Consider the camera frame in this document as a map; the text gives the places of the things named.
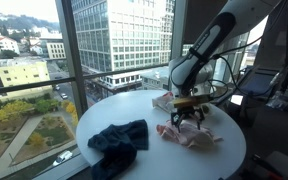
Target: round white table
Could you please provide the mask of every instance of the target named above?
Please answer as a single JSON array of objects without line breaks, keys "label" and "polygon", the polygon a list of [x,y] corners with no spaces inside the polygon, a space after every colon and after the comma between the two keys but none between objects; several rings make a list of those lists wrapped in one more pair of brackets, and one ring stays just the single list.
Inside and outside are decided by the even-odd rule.
[{"label": "round white table", "polygon": [[81,117],[76,131],[77,145],[90,165],[103,154],[87,146],[88,140],[110,124],[123,125],[145,119],[149,132],[149,150],[139,150],[133,164],[117,179],[205,179],[230,177],[241,165],[246,153],[244,135],[235,121],[225,112],[211,106],[202,126],[223,138],[211,149],[189,149],[166,141],[156,132],[156,125],[164,125],[170,114],[152,106],[152,99],[166,91],[143,90],[120,93],[93,105]]}]

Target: parked car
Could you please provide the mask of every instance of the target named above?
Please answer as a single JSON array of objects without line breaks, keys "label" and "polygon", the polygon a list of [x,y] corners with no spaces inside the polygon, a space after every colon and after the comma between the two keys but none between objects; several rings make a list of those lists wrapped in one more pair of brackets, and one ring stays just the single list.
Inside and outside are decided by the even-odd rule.
[{"label": "parked car", "polygon": [[60,88],[59,85],[56,84],[56,85],[54,86],[54,89],[55,89],[56,91],[59,91],[61,88]]},{"label": "parked car", "polygon": [[68,96],[65,93],[61,93],[61,97],[62,97],[62,99],[67,99],[68,98]]},{"label": "parked car", "polygon": [[53,162],[53,166],[57,166],[59,164],[61,164],[62,162],[72,158],[73,153],[71,153],[71,151],[64,151],[61,154],[59,154],[56,158],[56,160]]}]

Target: office building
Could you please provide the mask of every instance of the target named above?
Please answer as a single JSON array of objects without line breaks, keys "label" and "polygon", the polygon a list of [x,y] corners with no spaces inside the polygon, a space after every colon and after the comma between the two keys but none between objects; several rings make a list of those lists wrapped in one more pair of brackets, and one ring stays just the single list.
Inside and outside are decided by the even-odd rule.
[{"label": "office building", "polygon": [[65,50],[61,34],[49,34],[40,37],[40,46],[43,51],[43,57],[50,59],[65,59]]},{"label": "office building", "polygon": [[[169,61],[174,0],[73,0],[72,9],[81,63],[91,73]],[[140,83],[139,73],[101,78],[103,96]]]}]

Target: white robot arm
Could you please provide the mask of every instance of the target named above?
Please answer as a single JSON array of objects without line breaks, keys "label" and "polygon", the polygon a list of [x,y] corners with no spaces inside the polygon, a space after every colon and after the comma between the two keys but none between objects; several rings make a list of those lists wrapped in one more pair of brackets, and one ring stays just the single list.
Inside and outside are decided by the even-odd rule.
[{"label": "white robot arm", "polygon": [[205,66],[225,40],[250,31],[283,0],[228,0],[186,56],[169,63],[170,80],[179,97],[190,95],[192,88],[208,79]]}]

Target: sky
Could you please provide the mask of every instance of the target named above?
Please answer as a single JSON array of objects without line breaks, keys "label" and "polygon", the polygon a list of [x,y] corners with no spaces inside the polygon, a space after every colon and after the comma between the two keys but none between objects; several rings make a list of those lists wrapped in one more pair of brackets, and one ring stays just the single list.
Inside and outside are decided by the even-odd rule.
[{"label": "sky", "polygon": [[55,0],[0,0],[0,12],[58,22]]}]

